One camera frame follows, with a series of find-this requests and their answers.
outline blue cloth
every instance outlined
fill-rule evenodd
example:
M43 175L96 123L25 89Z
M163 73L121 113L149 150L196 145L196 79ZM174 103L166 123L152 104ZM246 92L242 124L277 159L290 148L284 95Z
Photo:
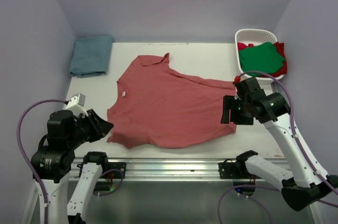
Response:
M106 74L112 41L111 35L77 39L70 63L70 74L79 78Z

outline plastic basket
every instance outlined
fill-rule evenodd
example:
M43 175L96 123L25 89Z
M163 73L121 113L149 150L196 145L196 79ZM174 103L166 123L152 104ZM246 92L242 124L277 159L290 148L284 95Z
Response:
M239 61L239 51L237 43L244 43L248 45L249 43L256 45L260 45L262 43L270 42L270 43L276 43L278 42L276 36L271 33L270 31L266 30L256 30L256 29L242 29L236 32L234 35L235 45L236 45L236 55L237 55L237 65L240 73L243 73L241 63ZM277 77L276 79L283 78L284 74ZM244 74L242 76L242 79L248 79L252 76L248 74ZM270 78L262 78L262 77L256 77L258 82L260 84L271 84L273 82Z

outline gray wall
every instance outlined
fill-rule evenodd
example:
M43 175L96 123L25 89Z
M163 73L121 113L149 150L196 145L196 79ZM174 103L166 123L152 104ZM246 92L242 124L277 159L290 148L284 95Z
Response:
M244 27L273 30L289 1L59 0L76 35L123 42L233 42Z
M0 0L0 223L19 222L32 185L16 143L17 121L39 100L65 98L73 42L57 0ZM43 105L25 120L22 140L29 157L56 108Z
M338 0L291 0L275 33L285 42L289 73L283 80L295 103L298 126L331 174L337 166ZM335 194L328 198L338 203ZM323 207L325 223L338 210Z

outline purple cable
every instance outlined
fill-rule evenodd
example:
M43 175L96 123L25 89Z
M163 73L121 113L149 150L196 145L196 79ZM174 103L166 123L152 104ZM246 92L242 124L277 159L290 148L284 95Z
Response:
M327 201L324 201L324 200L321 200L321 199L319 199L318 202L326 204L326 205L331 206L331 207L338 208L338 204L330 203L330 202L327 202Z
M275 82L277 82L280 85L280 87L282 88L282 90L286 94L287 99L289 100L289 104L290 104L290 124L291 124L292 134L294 135L295 141L296 141L301 153L303 154L305 160L308 162L308 164L312 168L312 170L316 173L316 171L317 171L316 166L312 163L312 161L308 157L308 155L307 155L306 151L304 150L299 138L295 136L297 133L296 133L296 129L295 129L294 105L293 105L290 93L286 90L284 85L279 80L277 80L275 77L273 77L273 76L271 76L267 73L260 72L260 71L246 71L244 73L241 73L239 76L241 77L244 74L248 74L248 73L259 73L261 75L264 75L264 76L271 78L272 80L274 80ZM327 185L327 187L329 187L336 195L338 195L338 190L336 188L334 188L329 182L327 182L327 180L321 174L318 174L318 177Z
M103 177L104 175L110 173L110 172L119 172L120 175L121 175L121 180L120 180L120 182L118 183L118 185L116 186L116 188L115 188L114 190L109 191L109 192L104 193L104 194L97 193L97 194L94 194L95 196L103 197L103 196L111 195L111 194L113 194L115 191L117 191L117 190L121 187L122 181L123 181L123 177L124 177L123 172L122 172L121 170L118 170L118 169L107 170L106 172L103 172L103 173L102 173L102 175L100 176L100 178Z
M63 104L66 104L65 101L62 100L45 100L45 101L39 101L36 104L33 104L32 106L30 106L27 110L25 110L25 112L21 115L19 122L17 123L17 128L16 128L16 140L17 140L17 144L19 146L20 152L23 156L23 158L25 159L25 162L27 163L28 167L31 169L31 171L33 172L33 175L35 177L35 179L37 180L37 182L39 183L40 187L41 187L41 191L43 194L43 200L45 203L45 209L44 209L44 223L48 224L48 197L47 197L47 192L46 192L46 188L41 180L41 178L39 177L38 173L36 172L35 168L33 167L33 165L31 164L30 159L28 158L25 150L23 149L22 146L22 142L21 142L21 125L22 125L22 121L25 118L25 116L27 115L27 113L34 107L36 107L37 105L40 104L44 104L46 102L61 102Z
M237 186L233 186L233 187L230 187L228 188L223 194L222 196L220 197L220 199L218 200L218 205L217 205L217 216L218 216L218 221L220 222L220 224L223 224L223 221L221 219L221 203L222 203L222 200L224 198L224 196L229 193L229 191L233 190L233 189L236 189L236 188L259 188L259 189L264 189L264 190L269 190L269 191L278 191L277 188L273 188L273 187L267 187L267 186L260 186L260 185L237 185ZM259 202L257 199L253 199L251 197L249 197L248 199L258 203L259 205L261 205L264 210L268 213L269 215L269 220L270 220L270 224L273 222L273 218L272 218L272 215L271 213L269 212L269 210L261 203Z

